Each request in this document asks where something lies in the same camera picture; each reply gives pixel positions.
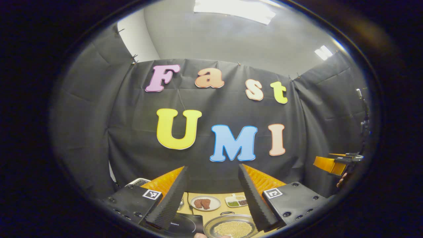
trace black fabric curtain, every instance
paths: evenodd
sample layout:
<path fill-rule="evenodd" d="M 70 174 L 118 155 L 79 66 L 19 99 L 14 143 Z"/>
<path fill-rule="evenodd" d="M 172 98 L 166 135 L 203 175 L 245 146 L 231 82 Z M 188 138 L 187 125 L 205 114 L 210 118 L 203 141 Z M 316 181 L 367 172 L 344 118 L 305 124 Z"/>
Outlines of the black fabric curtain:
<path fill-rule="evenodd" d="M 143 177 L 154 179 L 181 166 L 189 166 L 188 191 L 232 193 L 242 191 L 237 159 L 212 162 L 213 125 L 227 125 L 236 138 L 245 126 L 257 127 L 256 159 L 243 163 L 275 178 L 299 181 L 330 196 L 335 178 L 313 166 L 315 156 L 358 152 L 360 122 L 364 117 L 355 93 L 365 82 L 349 59 L 340 53 L 295 80 L 275 73 L 223 61 L 170 59 L 132 65 L 131 55 L 116 34 L 106 29 L 85 48 L 61 81 L 52 107 L 52 142 L 67 170 L 89 194 L 105 197 L 114 192 L 110 161 L 117 182 L 123 186 Z M 179 64 L 162 92 L 146 92 L 153 67 Z M 198 71 L 222 71 L 222 88 L 198 88 Z M 254 101 L 245 93 L 245 81 L 261 82 L 264 99 Z M 286 87 L 288 103 L 275 100 L 270 84 Z M 184 110 L 198 110 L 195 143 L 174 150 L 156 137 L 157 110 L 178 111 L 172 134 L 185 134 Z M 270 156 L 272 137 L 268 126 L 283 124 L 285 154 Z"/>

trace meat patty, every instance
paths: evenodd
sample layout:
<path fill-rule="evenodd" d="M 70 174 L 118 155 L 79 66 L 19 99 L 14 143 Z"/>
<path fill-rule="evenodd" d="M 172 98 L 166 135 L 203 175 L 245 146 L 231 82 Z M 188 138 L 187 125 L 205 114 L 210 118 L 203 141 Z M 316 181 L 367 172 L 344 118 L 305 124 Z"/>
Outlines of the meat patty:
<path fill-rule="evenodd" d="M 201 205 L 203 206 L 204 209 L 210 209 L 210 199 L 202 199 L 201 200 Z"/>
<path fill-rule="evenodd" d="M 194 201 L 194 206 L 196 208 L 202 208 L 203 206 L 201 205 L 201 201 L 203 201 L 204 199 L 197 199 Z"/>

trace cable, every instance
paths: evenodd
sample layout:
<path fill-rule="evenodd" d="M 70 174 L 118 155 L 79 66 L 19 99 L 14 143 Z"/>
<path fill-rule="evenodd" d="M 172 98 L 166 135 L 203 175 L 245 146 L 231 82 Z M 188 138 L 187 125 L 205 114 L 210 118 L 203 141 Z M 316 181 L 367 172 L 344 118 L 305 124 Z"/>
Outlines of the cable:
<path fill-rule="evenodd" d="M 189 196 L 190 196 L 190 193 L 187 192 L 187 203 L 188 203 L 188 206 L 190 206 L 191 213 L 194 215 L 194 211 L 192 210 L 192 206 L 191 206 L 190 200 L 188 199 Z"/>

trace ceiling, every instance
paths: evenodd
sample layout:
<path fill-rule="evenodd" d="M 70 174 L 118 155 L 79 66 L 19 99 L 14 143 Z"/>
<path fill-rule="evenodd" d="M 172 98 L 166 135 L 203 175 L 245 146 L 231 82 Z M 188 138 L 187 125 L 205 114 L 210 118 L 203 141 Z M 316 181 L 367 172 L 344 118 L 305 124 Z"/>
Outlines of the ceiling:
<path fill-rule="evenodd" d="M 236 16 L 194 13 L 194 4 L 163 0 L 144 9 L 160 59 L 239 62 L 295 78 L 323 61 L 316 49 L 326 45 L 333 53 L 337 50 L 332 37 L 289 8 L 266 4 L 276 16 L 264 25 Z"/>

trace wooden table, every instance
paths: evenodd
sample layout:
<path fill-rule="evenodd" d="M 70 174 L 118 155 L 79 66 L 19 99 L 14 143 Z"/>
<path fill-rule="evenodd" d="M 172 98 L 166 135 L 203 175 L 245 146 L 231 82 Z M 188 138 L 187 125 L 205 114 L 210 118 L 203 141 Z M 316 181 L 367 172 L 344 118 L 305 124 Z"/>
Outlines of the wooden table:
<path fill-rule="evenodd" d="M 214 197 L 218 198 L 221 202 L 221 206 L 214 211 L 207 211 L 207 212 L 197 210 L 197 209 L 195 209 L 195 207 L 193 207 L 192 210 L 194 212 L 194 215 L 202 215 L 203 216 L 203 225 L 206 225 L 206 223 L 208 221 L 212 220 L 213 218 L 220 216 L 220 214 L 222 212 L 231 211 L 231 212 L 234 212 L 235 214 L 244 214 L 244 215 L 249 215 L 249 216 L 251 215 L 250 210 L 248 209 L 248 205 L 243 206 L 243 207 L 239 207 L 239 208 L 228 207 L 228 205 L 225 202 L 225 198 L 228 197 L 228 196 L 232 196 L 232 194 L 195 194 L 195 193 L 187 193 L 187 192 L 184 193 L 184 206 L 182 207 L 181 210 L 178 211 L 178 213 L 192 214 L 191 210 L 190 210 L 190 206 L 188 205 L 188 201 L 191 200 L 192 198 L 196 197 L 196 196 L 204 196 L 204 195 L 214 196 Z M 235 195 L 245 196 L 243 192 L 235 193 Z M 260 231 L 258 234 L 253 236 L 253 238 L 261 237 L 264 234 L 274 232 L 275 230 L 272 230 L 272 231 L 269 231 L 269 232 Z"/>

